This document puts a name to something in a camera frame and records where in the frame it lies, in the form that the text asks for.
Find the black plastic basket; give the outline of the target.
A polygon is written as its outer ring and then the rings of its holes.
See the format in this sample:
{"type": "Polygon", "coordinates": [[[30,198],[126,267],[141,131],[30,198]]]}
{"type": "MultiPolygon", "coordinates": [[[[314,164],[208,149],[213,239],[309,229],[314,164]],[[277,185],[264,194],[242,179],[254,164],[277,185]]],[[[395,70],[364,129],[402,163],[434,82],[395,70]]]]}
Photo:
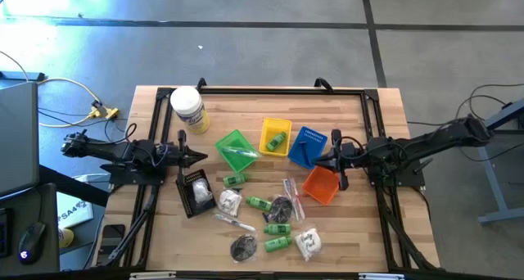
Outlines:
{"type": "Polygon", "coordinates": [[[214,194],[210,187],[210,183],[206,176],[206,172],[203,169],[199,169],[196,172],[188,174],[185,176],[185,178],[186,178],[185,186],[178,184],[178,180],[176,180],[176,185],[177,185],[177,189],[178,189],[181,201],[183,203],[185,214],[189,219],[197,215],[201,215],[208,210],[212,210],[217,206],[214,194]],[[208,189],[211,190],[213,194],[213,198],[203,205],[196,204],[195,199],[194,199],[193,190],[192,190],[192,183],[198,180],[199,178],[204,178],[207,180],[208,189]]]}

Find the black keyboard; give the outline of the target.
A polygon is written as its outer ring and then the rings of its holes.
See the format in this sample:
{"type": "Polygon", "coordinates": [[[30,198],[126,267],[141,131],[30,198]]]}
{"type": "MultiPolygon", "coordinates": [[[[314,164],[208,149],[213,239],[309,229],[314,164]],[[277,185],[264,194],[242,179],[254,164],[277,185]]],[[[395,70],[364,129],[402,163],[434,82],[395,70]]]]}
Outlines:
{"type": "Polygon", "coordinates": [[[0,258],[11,254],[12,209],[0,209],[0,258]]]}

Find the white cotton swabs bag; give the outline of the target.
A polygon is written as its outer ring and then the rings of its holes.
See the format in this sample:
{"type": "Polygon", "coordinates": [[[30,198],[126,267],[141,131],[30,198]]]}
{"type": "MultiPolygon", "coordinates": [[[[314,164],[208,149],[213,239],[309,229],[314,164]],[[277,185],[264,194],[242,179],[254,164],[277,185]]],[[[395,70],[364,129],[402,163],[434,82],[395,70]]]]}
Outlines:
{"type": "Polygon", "coordinates": [[[218,207],[224,214],[237,217],[241,202],[242,195],[240,192],[232,189],[225,189],[220,193],[218,207]]]}

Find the white cotton balls bag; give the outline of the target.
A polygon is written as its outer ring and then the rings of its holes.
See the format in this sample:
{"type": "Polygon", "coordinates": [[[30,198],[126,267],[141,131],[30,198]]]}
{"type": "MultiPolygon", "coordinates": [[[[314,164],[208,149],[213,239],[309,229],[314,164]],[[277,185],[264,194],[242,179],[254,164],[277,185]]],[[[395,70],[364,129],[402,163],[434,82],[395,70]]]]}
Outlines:
{"type": "Polygon", "coordinates": [[[207,180],[199,178],[192,183],[194,199],[197,205],[203,205],[213,198],[211,190],[208,189],[207,180]]]}

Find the silver metal bracket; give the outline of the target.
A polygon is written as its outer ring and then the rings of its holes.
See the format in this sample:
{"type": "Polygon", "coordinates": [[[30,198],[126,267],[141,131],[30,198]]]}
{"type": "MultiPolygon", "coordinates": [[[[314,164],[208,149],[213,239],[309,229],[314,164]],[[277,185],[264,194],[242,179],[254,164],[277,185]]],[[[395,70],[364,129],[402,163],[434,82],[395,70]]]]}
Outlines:
{"type": "Polygon", "coordinates": [[[360,273],[359,280],[405,280],[403,274],[398,273],[360,273]]]}
{"type": "Polygon", "coordinates": [[[170,280],[177,277],[173,271],[131,273],[129,280],[170,280]]]}

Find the black desk surface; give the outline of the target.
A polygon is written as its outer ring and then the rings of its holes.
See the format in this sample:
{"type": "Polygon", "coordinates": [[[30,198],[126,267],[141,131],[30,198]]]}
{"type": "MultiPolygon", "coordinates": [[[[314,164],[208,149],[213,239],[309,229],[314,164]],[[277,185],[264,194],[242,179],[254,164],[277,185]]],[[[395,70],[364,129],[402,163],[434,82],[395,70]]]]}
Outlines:
{"type": "Polygon", "coordinates": [[[12,209],[11,254],[0,258],[0,277],[57,272],[59,263],[56,187],[45,184],[19,192],[0,200],[0,209],[12,209]],[[38,260],[29,265],[18,259],[22,234],[33,223],[46,225],[43,251],[38,260]]]}

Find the black computer mouse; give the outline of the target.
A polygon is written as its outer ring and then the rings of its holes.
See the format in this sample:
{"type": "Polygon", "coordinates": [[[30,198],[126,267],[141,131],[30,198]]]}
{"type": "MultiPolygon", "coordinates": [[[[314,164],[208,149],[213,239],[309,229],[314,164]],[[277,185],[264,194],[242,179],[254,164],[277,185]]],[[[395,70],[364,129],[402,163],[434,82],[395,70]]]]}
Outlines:
{"type": "Polygon", "coordinates": [[[22,234],[19,242],[18,259],[24,265],[35,263],[43,251],[46,225],[33,222],[22,234]]]}

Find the green plastic basket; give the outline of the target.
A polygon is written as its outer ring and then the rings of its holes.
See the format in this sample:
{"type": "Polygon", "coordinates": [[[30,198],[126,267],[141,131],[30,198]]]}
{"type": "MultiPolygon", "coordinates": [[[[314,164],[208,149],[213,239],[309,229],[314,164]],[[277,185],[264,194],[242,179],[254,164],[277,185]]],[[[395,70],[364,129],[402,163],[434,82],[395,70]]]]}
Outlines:
{"type": "Polygon", "coordinates": [[[216,149],[235,173],[242,172],[256,160],[243,156],[231,156],[229,154],[225,154],[220,151],[220,148],[225,146],[243,147],[255,150],[255,148],[246,140],[246,138],[238,129],[233,130],[227,136],[218,140],[218,142],[215,144],[216,149]]]}

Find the yellow plastic basket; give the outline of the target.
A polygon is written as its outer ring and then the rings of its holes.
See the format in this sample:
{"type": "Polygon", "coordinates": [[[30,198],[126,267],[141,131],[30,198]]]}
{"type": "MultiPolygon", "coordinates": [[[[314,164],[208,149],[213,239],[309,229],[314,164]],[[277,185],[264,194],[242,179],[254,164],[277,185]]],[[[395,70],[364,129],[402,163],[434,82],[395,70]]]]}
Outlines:
{"type": "Polygon", "coordinates": [[[291,121],[275,118],[265,118],[261,130],[259,152],[270,156],[287,156],[291,141],[291,121]],[[273,150],[268,145],[274,140],[278,144],[273,150]]]}

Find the black hair ties bag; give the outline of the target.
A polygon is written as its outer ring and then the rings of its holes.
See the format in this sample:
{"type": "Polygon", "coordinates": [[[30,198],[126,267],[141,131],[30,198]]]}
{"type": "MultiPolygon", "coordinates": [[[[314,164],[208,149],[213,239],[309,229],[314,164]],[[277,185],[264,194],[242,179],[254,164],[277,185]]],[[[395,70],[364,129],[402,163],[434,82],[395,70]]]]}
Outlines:
{"type": "Polygon", "coordinates": [[[278,196],[271,203],[271,209],[268,214],[264,213],[264,220],[276,224],[285,224],[291,218],[293,205],[289,198],[278,196]]]}
{"type": "Polygon", "coordinates": [[[236,262],[251,259],[257,252],[257,239],[252,234],[240,236],[230,245],[230,255],[236,262]]]}

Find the orange plastic basket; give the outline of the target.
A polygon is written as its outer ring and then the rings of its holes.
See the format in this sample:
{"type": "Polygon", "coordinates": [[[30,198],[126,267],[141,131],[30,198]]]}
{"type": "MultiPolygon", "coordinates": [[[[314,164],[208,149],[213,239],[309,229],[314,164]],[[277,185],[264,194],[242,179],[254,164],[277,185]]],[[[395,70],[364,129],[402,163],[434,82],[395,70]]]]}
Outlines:
{"type": "Polygon", "coordinates": [[[329,169],[316,166],[302,184],[302,190],[322,205],[329,205],[339,191],[339,178],[329,169]]]}

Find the white vanity pack bag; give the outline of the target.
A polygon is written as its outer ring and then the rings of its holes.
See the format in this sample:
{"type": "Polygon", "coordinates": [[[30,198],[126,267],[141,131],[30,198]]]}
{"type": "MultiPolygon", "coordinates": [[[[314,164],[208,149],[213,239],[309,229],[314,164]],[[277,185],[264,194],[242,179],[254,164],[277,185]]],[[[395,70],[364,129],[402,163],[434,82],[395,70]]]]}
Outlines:
{"type": "Polygon", "coordinates": [[[318,254],[322,250],[322,241],[317,228],[309,228],[294,237],[300,253],[305,261],[318,254]]]}

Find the black aluminium rig frame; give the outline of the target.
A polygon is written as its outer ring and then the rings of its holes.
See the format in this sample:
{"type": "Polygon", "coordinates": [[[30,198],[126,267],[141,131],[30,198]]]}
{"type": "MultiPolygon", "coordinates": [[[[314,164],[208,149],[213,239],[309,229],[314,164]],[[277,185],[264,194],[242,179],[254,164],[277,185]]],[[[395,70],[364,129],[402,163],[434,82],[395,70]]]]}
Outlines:
{"type": "MultiPolygon", "coordinates": [[[[133,138],[148,137],[159,88],[136,88],[128,116],[129,123],[138,125],[133,138]]],[[[222,177],[232,171],[215,144],[238,129],[253,147],[258,148],[264,118],[290,120],[292,138],[306,126],[327,136],[332,129],[340,129],[345,135],[366,143],[369,129],[364,128],[361,100],[357,95],[330,95],[320,88],[267,87],[260,90],[268,94],[230,93],[241,90],[233,87],[227,93],[202,95],[210,127],[203,134],[189,133],[187,136],[191,149],[209,156],[188,172],[203,169],[216,196],[224,189],[222,177]]],[[[379,96],[385,133],[393,138],[409,138],[399,89],[379,88],[367,92],[377,92],[379,96]]],[[[375,129],[373,133],[377,135],[378,122],[373,118],[370,122],[371,130],[375,129]]],[[[257,229],[259,242],[254,260],[235,263],[230,256],[230,245],[245,234],[245,230],[216,219],[213,211],[187,219],[175,183],[178,170],[171,169],[160,190],[146,271],[176,271],[176,276],[187,271],[274,272],[275,275],[277,272],[387,271],[376,194],[362,170],[347,171],[350,188],[338,192],[331,204],[324,206],[303,196],[300,188],[309,171],[286,156],[261,156],[245,170],[251,180],[243,186],[244,197],[269,200],[283,194],[282,179],[293,177],[296,180],[306,220],[303,225],[291,222],[293,235],[313,225],[322,240],[321,252],[306,262],[293,242],[288,248],[266,253],[264,242],[275,237],[263,234],[262,212],[242,202],[239,219],[257,229]]],[[[110,196],[104,224],[125,224],[130,229],[137,190],[134,185],[126,185],[110,196]]],[[[406,233],[430,263],[440,266],[426,203],[410,188],[401,188],[398,197],[406,233]]]]}

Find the small green shampoo bottle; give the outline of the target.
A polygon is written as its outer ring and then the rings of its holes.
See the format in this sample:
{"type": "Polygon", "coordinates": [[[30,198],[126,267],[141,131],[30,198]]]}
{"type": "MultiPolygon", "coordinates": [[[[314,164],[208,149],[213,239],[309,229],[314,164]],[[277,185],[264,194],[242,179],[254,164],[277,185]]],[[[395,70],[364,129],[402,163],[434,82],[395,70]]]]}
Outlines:
{"type": "Polygon", "coordinates": [[[277,133],[269,142],[266,143],[268,151],[276,151],[285,141],[287,134],[285,132],[277,133]]]}
{"type": "Polygon", "coordinates": [[[290,235],[291,225],[290,224],[268,224],[264,227],[264,233],[268,235],[290,235]]]}
{"type": "Polygon", "coordinates": [[[264,249],[266,252],[278,251],[289,247],[293,242],[290,236],[278,237],[264,243],[264,249]]]}
{"type": "Polygon", "coordinates": [[[229,175],[223,178],[225,187],[236,187],[238,185],[245,183],[247,180],[248,180],[248,176],[243,173],[237,173],[237,174],[229,175]]]}
{"type": "Polygon", "coordinates": [[[271,211],[271,208],[272,208],[272,203],[269,202],[269,201],[266,201],[264,199],[261,199],[259,197],[256,197],[256,196],[249,196],[246,198],[246,203],[249,205],[249,206],[252,206],[258,210],[262,210],[262,211],[271,211]]]}

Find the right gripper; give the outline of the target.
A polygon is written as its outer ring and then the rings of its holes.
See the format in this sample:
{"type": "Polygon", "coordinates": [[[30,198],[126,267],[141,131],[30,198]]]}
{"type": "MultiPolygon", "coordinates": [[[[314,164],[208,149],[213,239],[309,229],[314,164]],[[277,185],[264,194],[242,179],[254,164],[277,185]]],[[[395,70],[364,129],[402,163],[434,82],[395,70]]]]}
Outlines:
{"type": "Polygon", "coordinates": [[[339,189],[346,190],[349,187],[346,170],[362,167],[364,146],[356,138],[343,137],[340,129],[334,129],[331,137],[332,151],[314,159],[314,163],[318,167],[336,172],[339,178],[339,189]]]}

